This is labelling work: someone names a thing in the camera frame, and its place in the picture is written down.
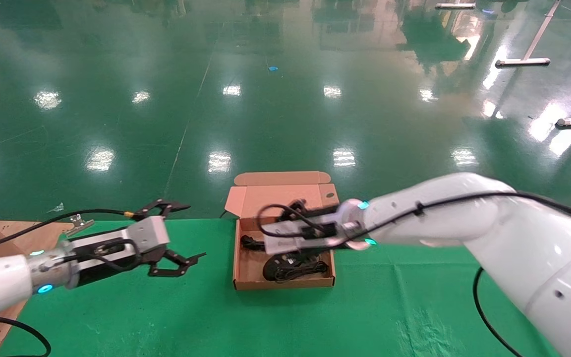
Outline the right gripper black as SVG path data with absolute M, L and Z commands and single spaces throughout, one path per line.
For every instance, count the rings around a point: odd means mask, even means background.
M 306 199 L 297 199 L 290 205 L 277 205 L 282 210 L 277 222 L 311 220 L 324 215 L 331 215 L 338 211 L 340 205 L 323 206 L 320 208 L 308 208 Z

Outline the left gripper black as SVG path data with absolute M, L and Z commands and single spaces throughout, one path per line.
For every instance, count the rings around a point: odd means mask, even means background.
M 166 219 L 169 214 L 190 209 L 177 201 L 157 199 L 133 212 L 140 222 L 151 215 Z M 165 242 L 153 241 L 70 241 L 73 274 L 71 289 L 127 273 L 140 266 L 149 266 L 149 277 L 176 278 L 184 276 L 207 253 L 183 257 L 167 247 Z

